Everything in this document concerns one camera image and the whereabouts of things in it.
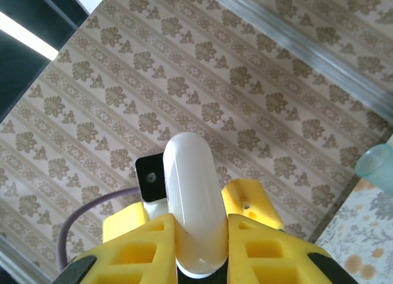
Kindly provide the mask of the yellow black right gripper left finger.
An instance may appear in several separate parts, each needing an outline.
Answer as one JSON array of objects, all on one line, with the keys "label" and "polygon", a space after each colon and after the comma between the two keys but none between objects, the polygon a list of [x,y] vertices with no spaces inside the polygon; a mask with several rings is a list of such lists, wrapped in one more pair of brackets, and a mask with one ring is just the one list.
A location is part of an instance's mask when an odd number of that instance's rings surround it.
[{"label": "yellow black right gripper left finger", "polygon": [[177,284],[175,219],[161,215],[76,257],[55,284]]}]

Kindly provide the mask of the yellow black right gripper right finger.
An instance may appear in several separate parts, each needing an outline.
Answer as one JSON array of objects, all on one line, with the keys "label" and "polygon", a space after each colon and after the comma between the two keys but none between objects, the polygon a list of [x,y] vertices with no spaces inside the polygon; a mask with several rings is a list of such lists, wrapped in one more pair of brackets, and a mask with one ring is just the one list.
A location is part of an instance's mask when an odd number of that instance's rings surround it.
[{"label": "yellow black right gripper right finger", "polygon": [[238,214],[228,231],[228,284],[358,284],[315,244]]}]

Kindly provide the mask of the white earbud case with display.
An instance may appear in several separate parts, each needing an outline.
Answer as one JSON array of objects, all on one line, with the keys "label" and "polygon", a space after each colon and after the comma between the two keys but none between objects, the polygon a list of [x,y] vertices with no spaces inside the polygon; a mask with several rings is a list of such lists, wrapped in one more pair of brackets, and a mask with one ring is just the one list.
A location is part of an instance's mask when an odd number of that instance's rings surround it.
[{"label": "white earbud case with display", "polygon": [[198,134],[176,134],[166,144],[163,168],[177,266],[190,278],[209,277],[228,259],[228,219],[212,151]]}]

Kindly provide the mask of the teal plastic cup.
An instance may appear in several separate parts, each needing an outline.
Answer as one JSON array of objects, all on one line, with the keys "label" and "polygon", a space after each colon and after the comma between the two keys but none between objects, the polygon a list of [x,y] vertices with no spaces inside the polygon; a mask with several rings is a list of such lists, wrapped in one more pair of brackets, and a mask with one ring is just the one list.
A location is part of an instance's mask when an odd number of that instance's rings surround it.
[{"label": "teal plastic cup", "polygon": [[365,152],[355,166],[356,174],[393,195],[393,147],[379,144]]}]

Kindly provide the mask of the bright ceiling light strip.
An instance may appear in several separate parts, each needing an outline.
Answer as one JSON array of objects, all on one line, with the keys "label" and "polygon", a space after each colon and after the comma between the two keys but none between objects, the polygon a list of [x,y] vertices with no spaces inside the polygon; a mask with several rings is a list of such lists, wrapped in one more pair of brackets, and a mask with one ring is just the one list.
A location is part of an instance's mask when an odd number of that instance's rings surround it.
[{"label": "bright ceiling light strip", "polygon": [[0,12],[0,30],[50,61],[53,61],[58,55],[58,50],[2,12]]}]

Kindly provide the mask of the aluminium frame bar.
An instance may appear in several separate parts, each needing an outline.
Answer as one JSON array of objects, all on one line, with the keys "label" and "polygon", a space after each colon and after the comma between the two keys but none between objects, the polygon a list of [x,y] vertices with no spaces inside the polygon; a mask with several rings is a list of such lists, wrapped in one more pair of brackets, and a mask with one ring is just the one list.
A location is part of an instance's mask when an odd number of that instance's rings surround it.
[{"label": "aluminium frame bar", "polygon": [[51,284],[52,280],[0,234],[0,267],[18,284]]}]

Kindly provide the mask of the aluminium corner post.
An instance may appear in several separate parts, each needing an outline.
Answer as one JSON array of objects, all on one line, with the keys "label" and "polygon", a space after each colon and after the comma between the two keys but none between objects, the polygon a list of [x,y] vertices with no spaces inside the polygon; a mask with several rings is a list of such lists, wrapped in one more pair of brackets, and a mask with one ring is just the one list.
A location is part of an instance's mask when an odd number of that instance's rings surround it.
[{"label": "aluminium corner post", "polygon": [[319,46],[253,0],[216,1],[328,77],[379,116],[393,123],[393,93],[385,92],[349,64],[335,57],[332,52]]}]

